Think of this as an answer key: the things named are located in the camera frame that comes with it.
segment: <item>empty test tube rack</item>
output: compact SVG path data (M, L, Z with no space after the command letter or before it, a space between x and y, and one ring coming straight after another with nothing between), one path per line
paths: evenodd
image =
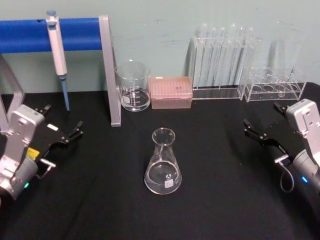
M244 90L247 102L299 100L306 78L299 68L251 68Z

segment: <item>flask label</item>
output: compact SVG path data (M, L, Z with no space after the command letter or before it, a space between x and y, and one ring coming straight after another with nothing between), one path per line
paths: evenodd
M166 188L166 189L167 188L171 188L173 185L174 185L174 180L173 179L164 181L164 188Z

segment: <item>erlenmeyer flask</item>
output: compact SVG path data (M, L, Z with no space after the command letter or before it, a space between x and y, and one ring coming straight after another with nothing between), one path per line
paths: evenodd
M170 194L181 184L181 172L172 149L175 138L175 132L164 127L152 134L155 149L145 171L144 183L155 194Z

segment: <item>yellow warning label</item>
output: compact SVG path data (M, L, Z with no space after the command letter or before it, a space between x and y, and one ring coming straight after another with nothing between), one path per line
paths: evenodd
M39 153L39 151L29 147L26 155L31 159L35 159L36 157L38 157Z

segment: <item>pink pipette tip box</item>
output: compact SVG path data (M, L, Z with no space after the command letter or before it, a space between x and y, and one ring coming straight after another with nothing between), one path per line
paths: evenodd
M186 76L152 76L148 81L153 109L189 109L192 81Z

